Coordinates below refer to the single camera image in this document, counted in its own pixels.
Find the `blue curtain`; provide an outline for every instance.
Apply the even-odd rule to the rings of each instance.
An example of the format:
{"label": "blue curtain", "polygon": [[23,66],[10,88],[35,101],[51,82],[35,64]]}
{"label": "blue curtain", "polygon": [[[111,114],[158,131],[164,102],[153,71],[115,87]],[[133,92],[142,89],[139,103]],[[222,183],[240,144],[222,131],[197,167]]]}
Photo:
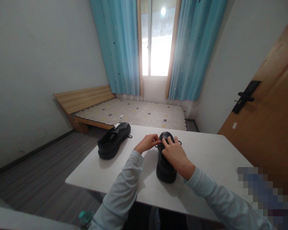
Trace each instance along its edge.
{"label": "blue curtain", "polygon": [[182,0],[169,98],[197,100],[227,0]]}
{"label": "blue curtain", "polygon": [[90,3],[112,93],[139,95],[137,1]]}

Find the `floor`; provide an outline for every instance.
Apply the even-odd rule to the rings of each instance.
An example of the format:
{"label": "floor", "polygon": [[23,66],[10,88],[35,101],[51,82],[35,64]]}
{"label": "floor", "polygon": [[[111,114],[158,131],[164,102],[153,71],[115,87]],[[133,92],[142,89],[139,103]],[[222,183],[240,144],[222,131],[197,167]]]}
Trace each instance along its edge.
{"label": "floor", "polygon": [[[188,131],[195,132],[186,121]],[[82,210],[95,212],[99,203],[82,188],[65,179],[97,145],[105,129],[91,127],[37,153],[0,175],[0,198],[14,210],[78,225]]]}

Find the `light blue sleeve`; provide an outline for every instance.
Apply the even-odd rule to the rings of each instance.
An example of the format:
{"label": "light blue sleeve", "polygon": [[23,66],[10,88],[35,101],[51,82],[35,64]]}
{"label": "light blue sleeve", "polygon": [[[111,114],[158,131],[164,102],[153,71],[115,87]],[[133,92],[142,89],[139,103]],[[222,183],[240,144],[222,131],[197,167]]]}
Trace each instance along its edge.
{"label": "light blue sleeve", "polygon": [[137,183],[144,158],[133,150],[117,176],[110,191],[93,216],[92,229],[122,229],[128,219],[128,211],[137,197]]}
{"label": "light blue sleeve", "polygon": [[273,229],[272,224],[245,199],[218,185],[212,177],[196,167],[189,181],[185,181],[193,192],[205,198],[227,229]]}

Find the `white tag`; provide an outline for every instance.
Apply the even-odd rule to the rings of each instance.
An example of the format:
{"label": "white tag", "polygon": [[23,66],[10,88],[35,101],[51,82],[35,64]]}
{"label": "white tag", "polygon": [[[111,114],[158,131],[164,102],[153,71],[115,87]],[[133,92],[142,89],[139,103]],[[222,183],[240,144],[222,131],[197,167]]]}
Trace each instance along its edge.
{"label": "white tag", "polygon": [[237,123],[234,122],[233,129],[236,129]]}

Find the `water bottle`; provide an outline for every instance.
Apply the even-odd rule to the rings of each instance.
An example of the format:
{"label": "water bottle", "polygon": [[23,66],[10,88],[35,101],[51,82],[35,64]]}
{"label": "water bottle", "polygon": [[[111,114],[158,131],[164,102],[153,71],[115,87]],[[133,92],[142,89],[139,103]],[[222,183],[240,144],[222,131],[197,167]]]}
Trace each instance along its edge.
{"label": "water bottle", "polygon": [[80,225],[81,229],[88,229],[90,227],[91,221],[93,218],[93,213],[90,211],[82,211],[79,214]]}

